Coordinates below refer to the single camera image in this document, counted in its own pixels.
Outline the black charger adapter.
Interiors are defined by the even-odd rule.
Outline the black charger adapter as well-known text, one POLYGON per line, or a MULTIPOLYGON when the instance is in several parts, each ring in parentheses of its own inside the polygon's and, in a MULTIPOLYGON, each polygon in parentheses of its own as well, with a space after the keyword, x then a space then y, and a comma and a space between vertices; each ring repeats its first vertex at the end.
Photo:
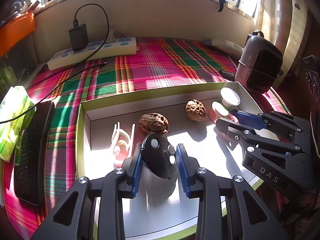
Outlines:
POLYGON ((69 29, 69 38, 73 51, 85 49, 88 46, 88 34, 86 24, 81 24, 69 29))

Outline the grey portable fan heater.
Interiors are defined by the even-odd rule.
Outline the grey portable fan heater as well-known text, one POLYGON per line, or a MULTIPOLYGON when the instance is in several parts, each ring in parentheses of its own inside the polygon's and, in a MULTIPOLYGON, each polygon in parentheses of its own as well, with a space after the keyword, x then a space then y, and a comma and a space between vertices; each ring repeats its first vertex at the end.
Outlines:
POLYGON ((262 31, 255 30, 247 36, 239 60, 235 81, 248 91, 264 94, 275 82, 283 64, 283 55, 262 31))

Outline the green tissue packet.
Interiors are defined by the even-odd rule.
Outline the green tissue packet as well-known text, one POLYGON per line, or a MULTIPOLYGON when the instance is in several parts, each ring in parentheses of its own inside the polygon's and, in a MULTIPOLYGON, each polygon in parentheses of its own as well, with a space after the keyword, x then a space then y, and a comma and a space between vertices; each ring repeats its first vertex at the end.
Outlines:
POLYGON ((1 159, 10 162, 20 131, 30 124, 36 107, 23 86, 10 87, 1 102, 1 159))

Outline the plaid bedspread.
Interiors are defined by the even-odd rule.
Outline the plaid bedspread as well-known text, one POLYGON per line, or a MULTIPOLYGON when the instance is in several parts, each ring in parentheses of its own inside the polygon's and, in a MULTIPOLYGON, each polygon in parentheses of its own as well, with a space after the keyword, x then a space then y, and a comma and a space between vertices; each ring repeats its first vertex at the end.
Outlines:
POLYGON ((110 57, 39 74, 28 94, 47 96, 56 104, 48 134, 44 165, 45 202, 18 200, 13 188, 13 163, 3 167, 4 209, 22 239, 29 239, 48 212, 75 181, 75 138, 79 105, 103 96, 162 87, 220 82, 221 70, 235 72, 238 61, 201 42, 139 38, 135 55, 110 57))

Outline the white power strip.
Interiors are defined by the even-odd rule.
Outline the white power strip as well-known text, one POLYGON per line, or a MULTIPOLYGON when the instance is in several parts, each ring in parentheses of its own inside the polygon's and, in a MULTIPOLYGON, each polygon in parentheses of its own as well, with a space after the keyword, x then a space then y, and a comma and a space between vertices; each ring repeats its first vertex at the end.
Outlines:
POLYGON ((49 70, 55 70, 71 64, 82 62, 84 59, 96 60, 113 56, 135 55, 138 51, 135 37, 117 38, 113 42, 91 42, 82 50, 72 48, 58 51, 48 62, 49 70))

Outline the brown walnut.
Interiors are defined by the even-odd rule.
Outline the brown walnut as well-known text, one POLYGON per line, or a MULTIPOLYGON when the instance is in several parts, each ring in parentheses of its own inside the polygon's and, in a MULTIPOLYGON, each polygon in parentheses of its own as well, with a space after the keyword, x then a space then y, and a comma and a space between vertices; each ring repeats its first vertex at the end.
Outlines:
POLYGON ((159 113, 148 113, 141 116, 139 129, 144 134, 157 133, 165 136, 169 131, 169 122, 159 113))
POLYGON ((187 102, 185 106, 185 113, 190 120, 196 122, 202 122, 207 115, 207 111, 203 103, 196 99, 189 100, 187 102))

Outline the orange tray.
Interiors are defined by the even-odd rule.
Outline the orange tray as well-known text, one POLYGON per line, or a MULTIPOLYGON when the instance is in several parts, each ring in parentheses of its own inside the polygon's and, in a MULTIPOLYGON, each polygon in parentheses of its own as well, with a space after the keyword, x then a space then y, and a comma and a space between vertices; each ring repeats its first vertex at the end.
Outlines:
POLYGON ((34 13, 29 11, 1 27, 0 56, 7 53, 20 40, 35 31, 34 13))

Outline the green spool white lid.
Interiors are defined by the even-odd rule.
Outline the green spool white lid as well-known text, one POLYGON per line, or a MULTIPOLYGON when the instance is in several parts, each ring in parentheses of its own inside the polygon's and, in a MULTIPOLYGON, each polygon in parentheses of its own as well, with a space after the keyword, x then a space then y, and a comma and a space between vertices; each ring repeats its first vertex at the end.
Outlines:
POLYGON ((241 99, 238 94, 228 87, 223 87, 220 90, 222 104, 226 108, 238 107, 240 105, 241 99))

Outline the black round disc device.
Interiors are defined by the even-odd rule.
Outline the black round disc device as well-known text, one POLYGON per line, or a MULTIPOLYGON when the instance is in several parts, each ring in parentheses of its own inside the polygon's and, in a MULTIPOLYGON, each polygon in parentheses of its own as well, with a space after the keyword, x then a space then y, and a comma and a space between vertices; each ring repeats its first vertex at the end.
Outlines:
POLYGON ((161 179, 172 180, 176 176, 176 151, 159 134, 148 134, 143 140, 140 154, 146 168, 161 179))

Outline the shallow white cardboard box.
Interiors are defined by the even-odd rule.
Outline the shallow white cardboard box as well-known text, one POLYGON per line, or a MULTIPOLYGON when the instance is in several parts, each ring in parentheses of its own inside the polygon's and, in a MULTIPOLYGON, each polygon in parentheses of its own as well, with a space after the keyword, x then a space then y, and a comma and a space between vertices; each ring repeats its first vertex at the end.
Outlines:
POLYGON ((254 189, 262 181, 242 165, 242 150, 225 139, 209 118, 201 122, 185 113, 196 99, 210 112, 227 87, 239 96, 236 109, 260 113, 260 107, 237 82, 203 83, 141 90, 82 102, 76 129, 76 175, 97 179, 121 166, 124 159, 143 157, 139 191, 123 200, 127 239, 180 239, 196 230, 197 199, 183 192, 176 146, 217 176, 241 175, 254 189))

